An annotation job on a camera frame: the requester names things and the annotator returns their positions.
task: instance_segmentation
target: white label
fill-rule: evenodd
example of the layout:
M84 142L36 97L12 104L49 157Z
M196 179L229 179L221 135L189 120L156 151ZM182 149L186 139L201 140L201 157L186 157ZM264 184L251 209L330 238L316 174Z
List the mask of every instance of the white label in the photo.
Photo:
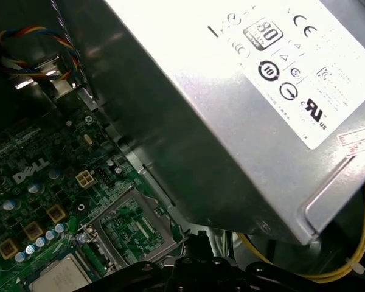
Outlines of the white label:
M338 139L348 157L365 151L365 128L339 135Z
M365 101L365 48L319 1L235 0L217 8L210 28L308 148Z

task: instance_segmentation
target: green circuit board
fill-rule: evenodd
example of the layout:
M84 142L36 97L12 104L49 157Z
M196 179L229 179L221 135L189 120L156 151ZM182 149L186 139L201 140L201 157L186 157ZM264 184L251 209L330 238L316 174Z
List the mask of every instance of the green circuit board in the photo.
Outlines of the green circuit board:
M58 223L55 215L48 213L57 205L64 217L59 223L66 227L59 237L22 262L15 261L13 255L5 259L0 252L0 291L29 291L28 284L38 278L39 272L69 251L78 251L75 257L81 255L86 266L91 267L84 268L87 279L94 281L104 276L104 263L96 251L75 240L78 231L130 187L143 196L154 197L95 114L77 96L68 98L74 99L75 109L65 113L63 121L54 127L46 126L41 119L0 135L0 169L5 178L0 186L0 245L11 240L16 252L34 245L35 240L24 228L35 222L43 231L38 237L44 237ZM94 180L88 188L76 179L84 171ZM15 202L12 210L5 210L6 200ZM153 211L158 217L167 214L161 205ZM162 237L135 200L120 206L114 216L106 214L102 222L111 243L128 264L162 244ZM176 244L183 238L172 219L170 233Z
M134 199L124 202L113 214L102 219L102 226L114 246L130 263L141 260L164 243L160 232L155 230Z

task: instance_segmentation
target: red sticker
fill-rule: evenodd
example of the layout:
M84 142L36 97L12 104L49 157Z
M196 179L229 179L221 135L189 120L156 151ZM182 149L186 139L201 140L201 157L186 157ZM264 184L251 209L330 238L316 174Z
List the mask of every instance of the red sticker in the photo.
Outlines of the red sticker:
M355 156L365 151L365 128L339 135L338 139L345 149L346 156Z

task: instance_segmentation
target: cable tie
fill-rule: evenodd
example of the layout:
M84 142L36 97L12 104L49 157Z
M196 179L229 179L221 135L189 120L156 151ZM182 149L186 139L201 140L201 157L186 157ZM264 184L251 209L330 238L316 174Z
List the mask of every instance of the cable tie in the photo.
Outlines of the cable tie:
M352 270L354 272L356 272L357 274L362 275L363 273L365 273L365 268L362 264L353 262L348 257L345 259L345 261L350 265Z

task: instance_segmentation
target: silver metal casing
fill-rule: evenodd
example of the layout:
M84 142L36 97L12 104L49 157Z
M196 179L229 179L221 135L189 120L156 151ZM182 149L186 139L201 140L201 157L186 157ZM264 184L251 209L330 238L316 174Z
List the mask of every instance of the silver metal casing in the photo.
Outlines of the silver metal casing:
M365 48L365 6L322 3ZM309 149L208 28L216 1L57 4L98 104L188 221L307 244L365 181L338 142L365 102Z

